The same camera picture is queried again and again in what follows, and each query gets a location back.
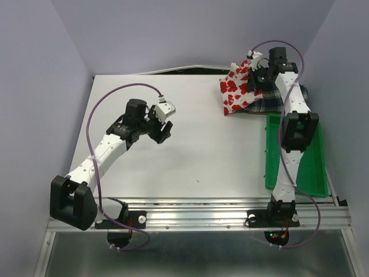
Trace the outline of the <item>navy plaid skirt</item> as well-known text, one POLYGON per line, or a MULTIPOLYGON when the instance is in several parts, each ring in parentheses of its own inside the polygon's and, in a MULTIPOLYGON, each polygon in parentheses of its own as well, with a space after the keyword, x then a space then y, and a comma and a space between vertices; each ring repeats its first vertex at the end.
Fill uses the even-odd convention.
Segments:
POLYGON ((283 100, 280 91, 274 83, 264 84, 262 86, 262 97, 260 92, 251 91, 256 100, 250 105, 242 109, 244 113, 281 113, 283 107, 283 100))

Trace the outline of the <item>white red floral skirt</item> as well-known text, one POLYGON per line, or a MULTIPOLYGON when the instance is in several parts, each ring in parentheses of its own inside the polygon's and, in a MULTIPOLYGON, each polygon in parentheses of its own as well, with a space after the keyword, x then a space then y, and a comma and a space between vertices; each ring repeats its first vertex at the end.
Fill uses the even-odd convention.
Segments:
POLYGON ((247 57, 240 65, 231 63, 228 74, 219 79, 223 112, 229 114, 240 111, 264 98, 261 90, 247 88, 254 69, 253 57, 247 57))

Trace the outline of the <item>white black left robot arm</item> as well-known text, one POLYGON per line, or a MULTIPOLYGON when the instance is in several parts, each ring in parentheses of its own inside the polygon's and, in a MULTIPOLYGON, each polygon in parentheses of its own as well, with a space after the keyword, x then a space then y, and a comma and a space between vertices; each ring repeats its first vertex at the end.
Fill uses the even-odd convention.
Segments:
POLYGON ((157 144, 169 138, 173 126, 169 117, 175 112, 175 106, 163 98, 152 107, 144 100, 130 99, 97 147, 88 144, 89 156, 66 176, 52 180, 50 216, 79 230, 104 220, 102 177, 141 136, 147 135, 157 144))

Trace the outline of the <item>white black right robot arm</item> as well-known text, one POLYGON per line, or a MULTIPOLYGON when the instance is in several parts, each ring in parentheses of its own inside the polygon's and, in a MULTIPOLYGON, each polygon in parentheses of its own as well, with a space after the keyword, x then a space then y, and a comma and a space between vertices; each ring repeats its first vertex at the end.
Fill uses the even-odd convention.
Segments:
POLYGON ((260 89, 264 84, 274 84, 280 92, 283 107, 277 133, 280 154, 277 181, 266 209, 250 210, 245 225, 251 228, 298 227, 295 202, 298 169, 314 137, 319 116, 306 104, 298 68, 295 63, 288 62, 284 47, 269 50, 267 67, 259 64, 263 59, 259 52, 250 50, 247 57, 251 61, 248 88, 260 89))

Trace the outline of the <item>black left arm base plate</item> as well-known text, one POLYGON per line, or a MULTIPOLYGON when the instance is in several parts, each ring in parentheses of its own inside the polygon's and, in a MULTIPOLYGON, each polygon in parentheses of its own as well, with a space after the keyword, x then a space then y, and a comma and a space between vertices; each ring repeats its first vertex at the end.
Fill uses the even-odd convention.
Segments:
MULTIPOLYGON (((129 211, 128 209, 121 211, 115 221, 136 229, 146 228, 146 211, 129 211)), ((122 229, 121 226, 104 218, 95 223, 96 229, 122 229)))

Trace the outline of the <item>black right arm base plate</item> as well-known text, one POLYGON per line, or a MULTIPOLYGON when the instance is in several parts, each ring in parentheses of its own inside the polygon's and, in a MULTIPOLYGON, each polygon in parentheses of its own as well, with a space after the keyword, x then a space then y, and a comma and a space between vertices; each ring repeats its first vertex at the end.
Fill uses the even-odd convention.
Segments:
POLYGON ((286 213, 270 214, 266 209, 250 209, 244 222, 250 228, 282 228, 299 227, 300 222, 293 221, 292 216, 286 213))

